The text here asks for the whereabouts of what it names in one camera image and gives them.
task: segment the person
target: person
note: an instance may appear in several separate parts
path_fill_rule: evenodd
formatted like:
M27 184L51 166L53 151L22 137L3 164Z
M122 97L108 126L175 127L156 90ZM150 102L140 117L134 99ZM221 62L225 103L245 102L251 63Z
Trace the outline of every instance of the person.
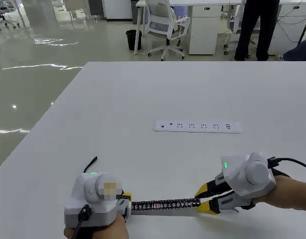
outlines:
M306 211L306 183L286 176L276 176L276 187L269 194L253 199L253 203L267 203L278 208ZM74 229L66 228L64 235L71 239ZM109 226L95 231L92 239L128 239L129 234L121 215Z
M306 61L306 40L284 55L277 56L277 58L281 61Z
M235 61L245 61L248 55L248 45L253 29L260 17L260 32L256 50L258 61L267 61L268 49L272 41L279 0L247 0L242 19L241 34L239 37Z

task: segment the white tabletop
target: white tabletop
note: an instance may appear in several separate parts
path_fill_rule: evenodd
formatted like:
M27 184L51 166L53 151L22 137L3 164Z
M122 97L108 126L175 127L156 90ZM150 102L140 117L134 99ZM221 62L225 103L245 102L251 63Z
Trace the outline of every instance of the white tabletop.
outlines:
M153 131L157 119L231 120L241 134ZM88 63L0 167L0 239L58 239L75 178L118 176L133 200L192 197L220 156L262 151L306 163L306 62ZM280 170L306 181L306 169ZM132 216L131 239L306 239L306 212Z
M169 0L171 6L199 6L199 5L230 5L240 4L241 0ZM306 4L306 0L280 0L280 4ZM145 6L145 0L139 0L137 7Z

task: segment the white power strip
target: white power strip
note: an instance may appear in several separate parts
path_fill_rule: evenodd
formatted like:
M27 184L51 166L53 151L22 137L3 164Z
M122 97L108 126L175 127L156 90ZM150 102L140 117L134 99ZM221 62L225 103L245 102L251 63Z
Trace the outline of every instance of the white power strip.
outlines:
M228 121L157 120L154 131L241 133L242 129L239 123Z

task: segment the white office chair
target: white office chair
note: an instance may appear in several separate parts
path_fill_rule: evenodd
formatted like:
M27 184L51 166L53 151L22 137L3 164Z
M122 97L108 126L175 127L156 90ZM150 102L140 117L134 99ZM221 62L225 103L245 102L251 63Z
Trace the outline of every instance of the white office chair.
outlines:
M234 51L237 48L239 34L241 33L241 25L244 15L246 0L242 0L240 5L232 5L229 6L228 14L227 14L227 28L231 30L232 34L236 35L237 40L231 41L232 34L229 34L224 43L224 55L228 55L229 51ZM253 33L259 34L260 31L260 19L258 19Z
M15 8L14 6L12 5L11 2L9 1L1 1L0 2L0 18L2 18L2 20L0 21L0 24L3 24L8 28L8 24L12 25L13 28L16 28L16 25L18 27L20 27L20 24L19 22L17 21L12 21L12 20L6 20L4 15L6 13L10 13L10 12L14 12L15 11Z
M170 40L180 39L180 37L187 34L190 24L190 17L184 17L179 20L173 20L171 8L168 0L145 0L147 4L148 23L145 25L145 33L154 36L165 37L166 45L154 48L149 51L148 56L151 57L155 51L163 50L161 61L164 61L166 53L171 50L176 54L182 56L184 53L182 49L171 46ZM173 31L174 26L177 25L177 31Z

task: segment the human hand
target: human hand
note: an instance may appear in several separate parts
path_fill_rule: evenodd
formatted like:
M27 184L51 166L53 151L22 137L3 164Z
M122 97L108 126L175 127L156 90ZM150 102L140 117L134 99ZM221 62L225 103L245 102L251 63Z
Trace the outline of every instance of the human hand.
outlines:
M64 235L68 239L72 239L74 229L65 228ZM129 233L127 230L124 218L121 215L117 215L117 218L107 227L100 227L93 233L92 239L129 239Z
M276 187L269 194L254 198L253 203L265 202L278 208L303 209L302 194L306 183L286 176L276 176Z

